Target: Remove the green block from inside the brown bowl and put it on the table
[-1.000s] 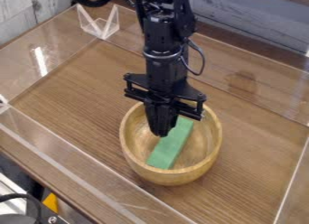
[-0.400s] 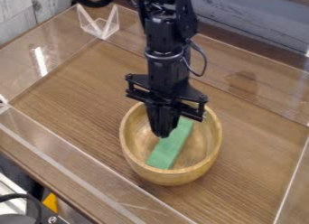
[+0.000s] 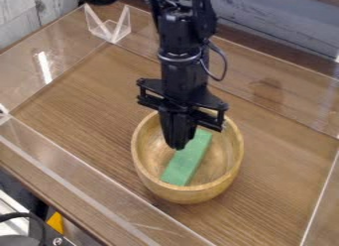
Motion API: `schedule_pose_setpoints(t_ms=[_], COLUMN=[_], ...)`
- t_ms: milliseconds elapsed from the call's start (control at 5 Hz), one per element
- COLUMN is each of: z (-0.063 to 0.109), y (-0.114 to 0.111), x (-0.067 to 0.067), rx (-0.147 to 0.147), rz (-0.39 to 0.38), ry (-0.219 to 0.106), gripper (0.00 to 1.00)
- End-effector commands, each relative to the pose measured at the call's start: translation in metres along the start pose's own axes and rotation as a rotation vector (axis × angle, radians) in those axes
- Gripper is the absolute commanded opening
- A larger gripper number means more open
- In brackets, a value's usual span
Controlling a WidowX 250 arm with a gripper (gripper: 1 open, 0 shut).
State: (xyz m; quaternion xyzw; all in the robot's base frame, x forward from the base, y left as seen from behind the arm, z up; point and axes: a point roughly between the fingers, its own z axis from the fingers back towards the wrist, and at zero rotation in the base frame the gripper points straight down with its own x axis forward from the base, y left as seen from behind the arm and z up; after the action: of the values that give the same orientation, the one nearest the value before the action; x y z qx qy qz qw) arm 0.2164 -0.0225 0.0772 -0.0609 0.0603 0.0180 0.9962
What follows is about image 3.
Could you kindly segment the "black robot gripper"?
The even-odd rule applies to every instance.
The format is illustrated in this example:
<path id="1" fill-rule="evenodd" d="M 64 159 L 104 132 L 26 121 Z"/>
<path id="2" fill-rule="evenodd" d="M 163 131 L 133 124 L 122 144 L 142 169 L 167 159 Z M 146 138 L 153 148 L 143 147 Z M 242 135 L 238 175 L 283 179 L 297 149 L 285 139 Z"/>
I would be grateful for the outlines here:
<path id="1" fill-rule="evenodd" d="M 162 77 L 137 80 L 138 103 L 159 112 L 166 143 L 182 150 L 199 126 L 222 131 L 229 104 L 210 91 L 209 78 L 221 79 L 210 71 L 209 56 L 159 59 Z"/>

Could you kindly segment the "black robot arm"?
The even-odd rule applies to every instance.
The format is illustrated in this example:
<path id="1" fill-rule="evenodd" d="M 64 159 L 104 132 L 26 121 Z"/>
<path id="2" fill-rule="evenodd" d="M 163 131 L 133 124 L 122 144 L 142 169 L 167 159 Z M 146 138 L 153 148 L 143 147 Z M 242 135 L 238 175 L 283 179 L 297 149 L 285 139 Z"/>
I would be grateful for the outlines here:
<path id="1" fill-rule="evenodd" d="M 182 150 L 203 126 L 221 132 L 230 108 L 209 88 L 218 16 L 211 0 L 147 0 L 159 35 L 162 76 L 137 80 L 138 103 L 159 113 L 167 145 Z"/>

